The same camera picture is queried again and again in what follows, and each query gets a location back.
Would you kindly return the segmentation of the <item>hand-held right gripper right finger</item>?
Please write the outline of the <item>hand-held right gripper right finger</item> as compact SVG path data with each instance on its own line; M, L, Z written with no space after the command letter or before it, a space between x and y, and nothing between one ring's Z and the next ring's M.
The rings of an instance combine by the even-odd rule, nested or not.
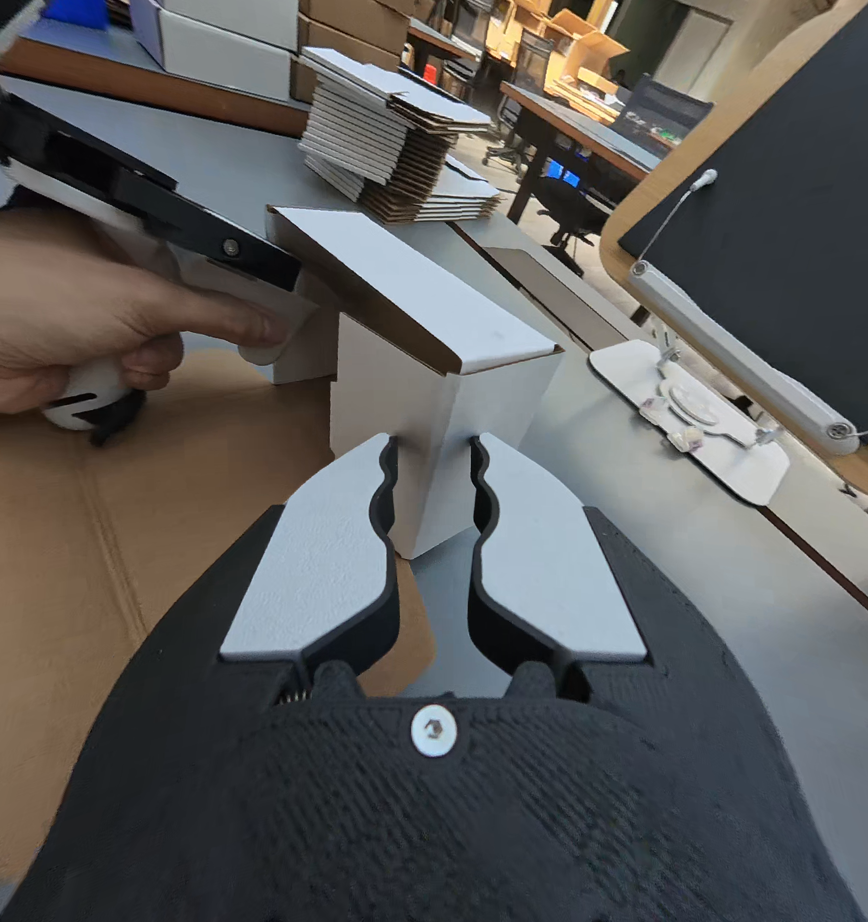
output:
M560 480L491 433L471 441L474 545L468 630L513 674L542 663L638 664L646 644L589 522Z

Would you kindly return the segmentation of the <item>white lamp base plate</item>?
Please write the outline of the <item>white lamp base plate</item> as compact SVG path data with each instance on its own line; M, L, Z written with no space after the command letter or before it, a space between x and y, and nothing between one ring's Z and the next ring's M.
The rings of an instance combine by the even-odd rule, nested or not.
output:
M591 352L589 365L638 415L637 408L647 398L666 398L670 412L663 428L639 417L658 430L674 452L694 461L737 499L754 506L766 506L773 499L790 467L782 446L682 366L665 360L655 346L626 341ZM704 446L693 454L680 453L668 438L687 427L706 433Z

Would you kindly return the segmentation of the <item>grey mesh office chair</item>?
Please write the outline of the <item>grey mesh office chair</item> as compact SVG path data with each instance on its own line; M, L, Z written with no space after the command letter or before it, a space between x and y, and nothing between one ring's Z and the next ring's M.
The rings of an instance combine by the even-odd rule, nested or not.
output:
M523 30L511 85L542 98L548 64L553 51L554 45L551 40L539 37L529 30ZM503 144L488 146L482 160L484 165L488 165L493 159L506 161L514 171L517 182L522 179L528 162L528 144L518 133L521 112L522 106L519 102L505 94L502 95L497 108L495 128L497 137L503 141Z

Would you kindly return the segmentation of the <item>stack of flat cardboard sheets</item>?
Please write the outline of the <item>stack of flat cardboard sheets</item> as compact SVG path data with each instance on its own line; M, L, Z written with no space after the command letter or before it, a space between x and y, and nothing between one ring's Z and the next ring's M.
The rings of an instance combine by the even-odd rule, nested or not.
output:
M499 191L453 158L463 133L487 133L490 118L424 81L307 47L316 73L306 130L306 166L386 224L490 218Z

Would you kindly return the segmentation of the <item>white cardboard box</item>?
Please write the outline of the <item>white cardboard box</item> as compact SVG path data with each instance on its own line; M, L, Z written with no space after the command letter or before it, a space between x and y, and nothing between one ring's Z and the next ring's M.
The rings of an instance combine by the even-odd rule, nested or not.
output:
M267 215L269 239L340 312L330 449L396 437L390 538L415 559L473 525L471 438L518 447L564 351L363 214Z

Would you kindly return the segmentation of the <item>large brown cardboard sheet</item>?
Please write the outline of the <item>large brown cardboard sheet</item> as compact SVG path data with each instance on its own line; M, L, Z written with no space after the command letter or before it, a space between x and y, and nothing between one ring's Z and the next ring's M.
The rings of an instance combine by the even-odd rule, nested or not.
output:
M128 660L271 505L330 463L330 379L191 352L117 439L0 416L0 889L42 845Z

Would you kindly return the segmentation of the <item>light wooden divider board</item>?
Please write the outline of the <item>light wooden divider board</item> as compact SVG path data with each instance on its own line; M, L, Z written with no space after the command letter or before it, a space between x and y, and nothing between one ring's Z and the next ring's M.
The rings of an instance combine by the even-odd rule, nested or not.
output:
M750 119L868 2L838 2L783 40L762 63L619 205L601 237L601 261L612 279L638 299L733 381L774 420L826 462L844 481L868 495L866 433L795 381L763 363L729 336L645 253L630 256L619 238L687 179Z

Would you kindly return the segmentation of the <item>pile of open brown cartons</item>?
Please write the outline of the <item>pile of open brown cartons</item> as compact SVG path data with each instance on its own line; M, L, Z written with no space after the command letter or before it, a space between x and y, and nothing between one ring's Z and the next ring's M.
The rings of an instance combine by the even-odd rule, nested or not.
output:
M601 16L612 2L589 2L587 18L562 8L550 13L550 1L497 2L486 34L486 51L497 61L516 67L526 34L550 44L541 88L556 97L605 98L618 89L610 63L627 52L624 45L600 28Z

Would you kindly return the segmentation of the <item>blue plastic bin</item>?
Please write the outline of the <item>blue plastic bin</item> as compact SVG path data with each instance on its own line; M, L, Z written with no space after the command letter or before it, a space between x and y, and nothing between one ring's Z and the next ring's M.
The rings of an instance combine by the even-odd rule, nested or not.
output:
M105 31L110 25L105 0L49 1L43 17L84 29Z

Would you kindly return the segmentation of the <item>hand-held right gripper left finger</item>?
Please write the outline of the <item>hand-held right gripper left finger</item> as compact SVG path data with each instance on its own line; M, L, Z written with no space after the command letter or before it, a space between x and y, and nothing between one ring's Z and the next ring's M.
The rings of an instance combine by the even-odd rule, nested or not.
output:
M227 662L287 662L312 678L327 662L360 675L400 632L395 437L338 457L283 506L221 647Z

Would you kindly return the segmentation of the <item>person's left hand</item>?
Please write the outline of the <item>person's left hand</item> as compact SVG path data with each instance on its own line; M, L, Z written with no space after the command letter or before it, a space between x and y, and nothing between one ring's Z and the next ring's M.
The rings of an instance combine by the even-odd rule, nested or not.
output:
M0 414L58 400L71 369L98 359L117 360L125 386L162 389L186 332L246 348L288 336L259 306L118 261L81 215L0 211Z

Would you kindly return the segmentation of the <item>black office chair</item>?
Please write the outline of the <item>black office chair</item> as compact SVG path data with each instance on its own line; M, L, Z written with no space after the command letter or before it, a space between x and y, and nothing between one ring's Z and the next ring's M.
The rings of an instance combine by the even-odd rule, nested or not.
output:
M589 237L601 236L608 213L588 195L561 178L543 176L537 181L532 196L543 206L539 214L548 216L557 224L550 243L544 244L543 249L583 279L584 270L567 251L568 243L574 240L592 246Z

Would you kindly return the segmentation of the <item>wood-edged office desk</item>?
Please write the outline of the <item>wood-edged office desk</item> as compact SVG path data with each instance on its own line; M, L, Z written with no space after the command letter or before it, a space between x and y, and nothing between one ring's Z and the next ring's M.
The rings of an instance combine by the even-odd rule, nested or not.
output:
M587 159L578 156L578 150L582 149L591 158L607 162L634 182L641 182L660 163L656 155L574 109L566 109L507 81L499 88L508 100L520 106L515 133L533 149L530 164L507 214L508 220L515 224L520 222L534 196L536 184L549 160L580 175L589 164Z

